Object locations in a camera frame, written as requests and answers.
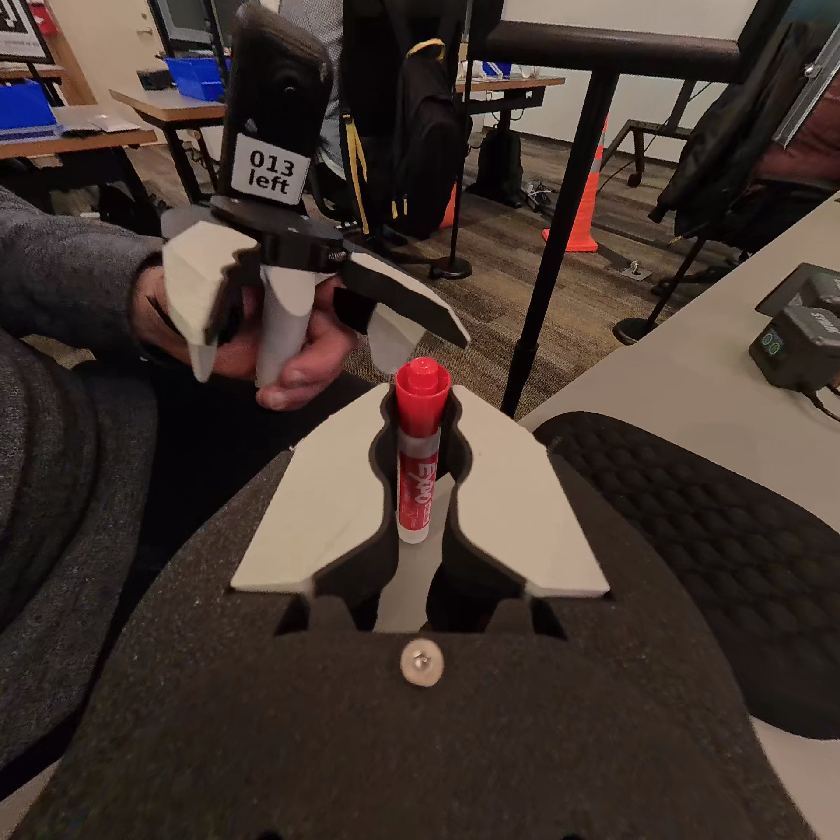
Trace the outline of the person's left hand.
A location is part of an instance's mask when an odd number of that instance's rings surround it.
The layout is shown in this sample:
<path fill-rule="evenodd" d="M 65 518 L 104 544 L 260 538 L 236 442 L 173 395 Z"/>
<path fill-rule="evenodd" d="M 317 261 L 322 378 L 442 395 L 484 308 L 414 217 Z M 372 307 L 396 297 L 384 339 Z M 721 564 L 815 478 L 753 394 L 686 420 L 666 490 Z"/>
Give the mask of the person's left hand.
<path fill-rule="evenodd" d="M 333 295 L 342 283 L 336 276 L 316 286 L 306 339 L 300 352 L 283 367 L 270 384 L 260 387 L 257 403 L 270 411 L 301 408 L 332 384 L 357 344 L 355 332 L 343 325 L 333 308 Z M 217 350 L 213 372 L 228 379 L 252 382 L 261 345 L 264 292 L 255 287 L 242 291 L 243 318 L 229 343 Z M 187 342 L 171 329 L 164 314 L 169 312 L 162 266 L 144 269 L 134 286 L 131 323 L 144 348 L 156 349 L 191 367 Z"/>

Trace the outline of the person's left forearm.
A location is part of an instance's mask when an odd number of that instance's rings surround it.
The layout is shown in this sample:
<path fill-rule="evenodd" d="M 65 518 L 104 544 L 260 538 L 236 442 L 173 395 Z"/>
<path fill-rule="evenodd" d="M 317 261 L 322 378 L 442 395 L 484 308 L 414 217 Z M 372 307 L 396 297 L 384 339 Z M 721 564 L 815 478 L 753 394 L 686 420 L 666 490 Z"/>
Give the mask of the person's left forearm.
<path fill-rule="evenodd" d="M 110 224 L 43 213 L 1 189 L 1 325 L 95 355 L 139 352 L 131 317 L 161 247 Z"/>

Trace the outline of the computer monitor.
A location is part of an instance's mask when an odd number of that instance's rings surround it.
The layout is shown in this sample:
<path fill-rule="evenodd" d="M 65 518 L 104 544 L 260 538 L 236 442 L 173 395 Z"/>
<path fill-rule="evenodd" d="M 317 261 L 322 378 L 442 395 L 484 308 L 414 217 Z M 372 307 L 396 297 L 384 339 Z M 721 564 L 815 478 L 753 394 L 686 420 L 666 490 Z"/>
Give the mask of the computer monitor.
<path fill-rule="evenodd" d="M 164 49 L 210 49 L 211 35 L 203 1 L 147 1 Z"/>

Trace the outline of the wooden table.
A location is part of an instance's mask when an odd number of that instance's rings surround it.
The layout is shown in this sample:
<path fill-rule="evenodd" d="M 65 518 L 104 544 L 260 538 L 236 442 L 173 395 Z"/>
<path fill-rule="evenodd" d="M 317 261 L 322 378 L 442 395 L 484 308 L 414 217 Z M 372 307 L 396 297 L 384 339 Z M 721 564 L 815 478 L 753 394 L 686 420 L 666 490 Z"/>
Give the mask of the wooden table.
<path fill-rule="evenodd" d="M 157 141 L 153 129 L 122 120 L 118 112 L 75 106 L 52 110 L 57 124 L 16 129 L 2 141 L 2 186 L 38 207 L 51 208 L 53 192 L 122 184 L 135 205 L 156 215 L 127 149 Z"/>
<path fill-rule="evenodd" d="M 473 118 L 496 114 L 501 132 L 511 130 L 511 114 L 516 111 L 538 109 L 543 105 L 545 91 L 564 85 L 565 77 L 510 77 L 459 79 L 455 84 L 455 97 L 465 104 L 468 116 L 466 134 L 474 129 Z"/>
<path fill-rule="evenodd" d="M 140 92 L 111 88 L 109 94 L 114 101 L 130 107 L 143 121 L 162 131 L 188 201 L 191 204 L 206 203 L 210 194 L 203 191 L 179 132 L 190 132 L 197 142 L 200 159 L 214 192 L 217 188 L 217 167 L 203 131 L 223 125 L 225 105 L 218 101 L 186 97 L 175 88 Z"/>

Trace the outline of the black mesh cushion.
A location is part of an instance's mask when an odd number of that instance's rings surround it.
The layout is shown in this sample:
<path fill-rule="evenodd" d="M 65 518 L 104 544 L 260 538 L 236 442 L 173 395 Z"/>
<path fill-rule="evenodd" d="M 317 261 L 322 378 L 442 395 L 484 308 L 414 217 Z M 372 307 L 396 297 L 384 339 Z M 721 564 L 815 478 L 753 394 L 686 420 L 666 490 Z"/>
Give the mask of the black mesh cushion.
<path fill-rule="evenodd" d="M 703 615 L 750 713 L 839 736 L 839 538 L 793 502 L 613 417 L 574 412 L 534 437 L 666 562 Z"/>

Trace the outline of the black round base stand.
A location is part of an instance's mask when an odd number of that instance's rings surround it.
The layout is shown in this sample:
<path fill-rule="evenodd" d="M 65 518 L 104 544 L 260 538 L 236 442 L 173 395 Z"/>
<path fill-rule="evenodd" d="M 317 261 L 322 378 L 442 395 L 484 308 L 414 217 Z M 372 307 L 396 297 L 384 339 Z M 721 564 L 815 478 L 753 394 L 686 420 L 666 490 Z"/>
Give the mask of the black round base stand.
<path fill-rule="evenodd" d="M 699 236 L 691 246 L 688 255 L 683 260 L 677 272 L 666 281 L 653 310 L 646 319 L 625 318 L 619 321 L 613 328 L 614 337 L 623 345 L 629 346 L 649 335 L 658 326 L 658 318 L 665 309 L 679 284 L 686 277 L 688 269 L 692 267 L 699 253 L 707 242 L 706 236 Z"/>

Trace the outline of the framed wall poster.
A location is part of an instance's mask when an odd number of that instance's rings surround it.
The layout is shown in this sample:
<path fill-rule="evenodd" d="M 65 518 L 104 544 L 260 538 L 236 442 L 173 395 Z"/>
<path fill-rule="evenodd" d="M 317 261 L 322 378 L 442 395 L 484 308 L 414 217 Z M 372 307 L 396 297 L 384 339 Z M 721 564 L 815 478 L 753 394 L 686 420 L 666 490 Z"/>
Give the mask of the framed wall poster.
<path fill-rule="evenodd" d="M 55 63 L 27 1 L 1 1 L 1 61 Z"/>

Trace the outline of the black pole stand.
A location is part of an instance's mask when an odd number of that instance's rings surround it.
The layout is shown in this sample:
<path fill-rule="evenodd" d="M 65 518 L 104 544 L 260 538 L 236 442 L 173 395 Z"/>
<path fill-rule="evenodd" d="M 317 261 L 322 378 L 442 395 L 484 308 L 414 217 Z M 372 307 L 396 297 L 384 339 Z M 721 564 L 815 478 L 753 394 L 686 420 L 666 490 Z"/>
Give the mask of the black pole stand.
<path fill-rule="evenodd" d="M 462 150 L 459 159 L 458 179 L 455 184 L 455 204 L 454 204 L 454 219 L 451 229 L 450 248 L 447 257 L 437 258 L 430 266 L 429 277 L 432 280 L 462 280 L 468 278 L 473 273 L 473 267 L 466 258 L 459 257 L 457 254 L 458 236 L 459 236 L 459 214 L 463 195 L 463 182 L 465 173 L 465 161 L 467 152 L 465 149 L 469 146 L 469 133 L 472 128 L 472 118 L 469 115 L 469 97 L 471 93 L 472 80 L 472 65 L 469 61 L 469 29 L 471 24 L 472 9 L 474 2 L 467 1 L 465 3 L 465 20 L 464 27 L 460 37 L 460 44 L 458 46 L 458 62 L 466 61 L 466 71 L 464 78 L 463 90 L 460 93 L 460 115 L 465 119 L 465 127 L 463 129 Z"/>

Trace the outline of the red cap whiteboard marker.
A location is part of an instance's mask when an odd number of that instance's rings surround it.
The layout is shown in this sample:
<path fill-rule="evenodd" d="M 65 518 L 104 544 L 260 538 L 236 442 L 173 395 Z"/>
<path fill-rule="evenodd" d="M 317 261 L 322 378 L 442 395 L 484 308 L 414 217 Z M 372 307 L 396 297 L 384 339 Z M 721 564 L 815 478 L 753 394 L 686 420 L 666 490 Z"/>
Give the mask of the red cap whiteboard marker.
<path fill-rule="evenodd" d="M 398 414 L 396 525 L 400 540 L 423 542 L 429 532 L 438 469 L 441 424 L 450 373 L 429 357 L 395 375 Z"/>

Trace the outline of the person's dark grey sweater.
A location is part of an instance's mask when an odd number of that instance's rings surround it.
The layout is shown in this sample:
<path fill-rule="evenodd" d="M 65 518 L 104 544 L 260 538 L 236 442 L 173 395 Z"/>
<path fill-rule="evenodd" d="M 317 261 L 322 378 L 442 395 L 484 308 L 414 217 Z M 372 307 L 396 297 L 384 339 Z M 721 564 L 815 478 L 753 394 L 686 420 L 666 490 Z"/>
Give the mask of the person's dark grey sweater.
<path fill-rule="evenodd" d="M 152 369 L 69 370 L 2 331 L 2 797 L 67 747 L 143 592 Z"/>

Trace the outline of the black floor bag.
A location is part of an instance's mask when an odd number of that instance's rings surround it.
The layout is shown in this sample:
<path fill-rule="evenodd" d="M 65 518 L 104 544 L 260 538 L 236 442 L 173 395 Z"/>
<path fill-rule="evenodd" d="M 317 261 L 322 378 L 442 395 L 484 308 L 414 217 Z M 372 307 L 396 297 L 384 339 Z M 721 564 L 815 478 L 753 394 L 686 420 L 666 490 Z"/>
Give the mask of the black floor bag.
<path fill-rule="evenodd" d="M 523 167 L 518 133 L 496 126 L 479 147 L 478 171 L 468 192 L 508 207 L 522 205 Z"/>

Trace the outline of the person's black pants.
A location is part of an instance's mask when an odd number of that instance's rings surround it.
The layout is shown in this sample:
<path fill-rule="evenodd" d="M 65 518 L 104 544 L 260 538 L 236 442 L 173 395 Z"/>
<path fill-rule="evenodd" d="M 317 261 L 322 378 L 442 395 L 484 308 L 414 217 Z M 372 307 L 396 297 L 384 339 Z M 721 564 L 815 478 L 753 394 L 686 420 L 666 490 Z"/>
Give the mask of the person's black pants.
<path fill-rule="evenodd" d="M 255 477 L 372 384 L 342 373 L 302 408 L 272 412 L 255 387 L 215 376 L 202 384 L 183 364 L 153 364 L 157 433 L 138 550 L 123 593 L 139 599 L 183 543 Z"/>

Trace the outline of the black backpack yellow trim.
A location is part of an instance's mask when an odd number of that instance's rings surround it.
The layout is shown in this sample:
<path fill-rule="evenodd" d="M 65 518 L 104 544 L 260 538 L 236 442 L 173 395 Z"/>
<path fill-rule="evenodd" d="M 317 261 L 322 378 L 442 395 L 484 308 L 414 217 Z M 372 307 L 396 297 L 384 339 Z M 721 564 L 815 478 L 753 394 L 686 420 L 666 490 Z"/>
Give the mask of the black backpack yellow trim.
<path fill-rule="evenodd" d="M 466 146 L 466 121 L 454 100 L 445 59 L 439 37 L 406 51 L 388 137 L 364 137 L 343 109 L 345 173 L 365 236 L 387 225 L 399 234 L 427 238 L 445 220 Z"/>

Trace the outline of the blue storage bin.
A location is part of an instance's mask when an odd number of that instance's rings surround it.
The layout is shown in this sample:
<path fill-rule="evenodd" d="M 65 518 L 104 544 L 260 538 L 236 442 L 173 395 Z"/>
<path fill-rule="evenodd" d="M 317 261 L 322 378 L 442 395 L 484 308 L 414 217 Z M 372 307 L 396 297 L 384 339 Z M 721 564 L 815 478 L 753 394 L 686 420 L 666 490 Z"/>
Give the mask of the blue storage bin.
<path fill-rule="evenodd" d="M 47 129 L 58 125 L 41 85 L 32 79 L 1 85 L 1 131 Z"/>
<path fill-rule="evenodd" d="M 202 102 L 221 102 L 224 83 L 213 57 L 164 58 L 176 89 L 187 98 Z"/>

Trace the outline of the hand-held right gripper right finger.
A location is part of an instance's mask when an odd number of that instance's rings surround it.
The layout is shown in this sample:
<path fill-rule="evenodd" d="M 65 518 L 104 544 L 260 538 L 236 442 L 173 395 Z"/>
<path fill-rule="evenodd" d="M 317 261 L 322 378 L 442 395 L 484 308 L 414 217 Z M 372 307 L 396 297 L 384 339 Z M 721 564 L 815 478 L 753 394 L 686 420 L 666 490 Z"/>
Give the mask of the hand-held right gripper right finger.
<path fill-rule="evenodd" d="M 462 385 L 446 462 L 443 567 L 467 594 L 597 598 L 610 585 L 545 446 Z"/>

